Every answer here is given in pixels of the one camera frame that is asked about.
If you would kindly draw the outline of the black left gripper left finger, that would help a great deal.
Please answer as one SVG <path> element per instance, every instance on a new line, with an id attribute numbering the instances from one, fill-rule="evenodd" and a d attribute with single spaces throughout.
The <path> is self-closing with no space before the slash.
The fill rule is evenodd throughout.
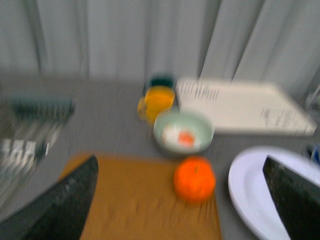
<path id="1" fill-rule="evenodd" d="M 2 240 L 78 240 L 98 180 L 92 155 L 45 193 L 0 223 Z"/>

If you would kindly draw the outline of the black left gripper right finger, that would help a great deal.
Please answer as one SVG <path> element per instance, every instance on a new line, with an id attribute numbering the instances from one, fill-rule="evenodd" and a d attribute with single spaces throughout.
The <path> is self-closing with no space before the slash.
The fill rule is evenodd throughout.
<path id="1" fill-rule="evenodd" d="M 268 155 L 262 167 L 271 199 L 291 240 L 320 238 L 320 187 Z"/>

